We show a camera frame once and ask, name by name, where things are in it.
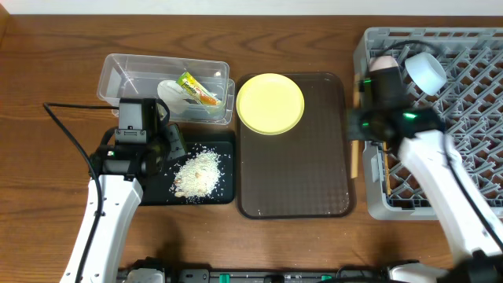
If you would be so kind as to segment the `pink bowl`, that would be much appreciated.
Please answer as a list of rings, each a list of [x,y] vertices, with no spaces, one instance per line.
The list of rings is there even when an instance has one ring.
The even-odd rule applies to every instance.
[[[387,68],[397,68],[398,62],[389,55],[374,57],[369,62],[369,72],[376,72]]]

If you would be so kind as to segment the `rice food waste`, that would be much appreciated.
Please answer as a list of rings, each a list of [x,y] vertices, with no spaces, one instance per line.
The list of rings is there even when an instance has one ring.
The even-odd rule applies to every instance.
[[[195,144],[184,159],[170,166],[170,202],[227,204],[233,200],[233,158],[213,146]]]

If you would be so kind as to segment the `wooden chopstick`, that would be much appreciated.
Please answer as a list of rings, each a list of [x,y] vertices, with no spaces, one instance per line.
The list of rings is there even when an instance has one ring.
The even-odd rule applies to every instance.
[[[358,108],[360,105],[360,91],[358,86],[358,81],[360,80],[360,75],[354,76],[354,87],[353,87],[353,108]],[[351,179],[358,177],[358,157],[359,154],[359,141],[354,140],[351,142]]]
[[[390,173],[389,173],[389,165],[388,165],[388,147],[387,143],[383,142],[383,157],[384,157],[384,177],[386,183],[386,195],[389,197],[391,195],[391,187],[390,187]]]

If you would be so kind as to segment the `white cup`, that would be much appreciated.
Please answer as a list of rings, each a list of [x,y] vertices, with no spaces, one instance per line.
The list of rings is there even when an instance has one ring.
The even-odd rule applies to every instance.
[[[419,53],[405,60],[406,71],[427,95],[435,95],[447,81],[446,71],[430,53]]]

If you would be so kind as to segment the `green snack wrapper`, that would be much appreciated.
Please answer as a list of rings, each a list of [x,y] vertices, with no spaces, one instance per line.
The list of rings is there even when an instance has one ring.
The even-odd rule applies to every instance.
[[[220,106],[222,103],[213,93],[199,83],[189,72],[184,72],[176,83],[202,105]]]

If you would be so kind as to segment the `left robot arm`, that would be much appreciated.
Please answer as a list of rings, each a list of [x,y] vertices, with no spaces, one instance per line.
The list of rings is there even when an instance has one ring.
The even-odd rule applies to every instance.
[[[122,98],[117,127],[85,154],[90,181],[83,221],[63,282],[114,282],[127,231],[141,203],[141,182],[168,160],[170,111],[156,98]]]

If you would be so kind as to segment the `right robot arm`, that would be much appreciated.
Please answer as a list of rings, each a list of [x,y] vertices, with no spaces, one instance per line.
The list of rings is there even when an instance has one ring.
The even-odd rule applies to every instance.
[[[446,236],[454,267],[390,266],[386,282],[500,282],[502,222],[483,199],[431,108],[407,101],[398,66],[376,59],[356,82],[359,107],[348,114],[351,141],[384,142],[417,180]]]

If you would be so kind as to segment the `white napkin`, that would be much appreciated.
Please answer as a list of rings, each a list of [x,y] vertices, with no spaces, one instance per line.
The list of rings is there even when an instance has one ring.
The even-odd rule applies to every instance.
[[[174,80],[163,80],[157,86],[159,98],[167,105],[170,112],[182,114],[193,98]]]

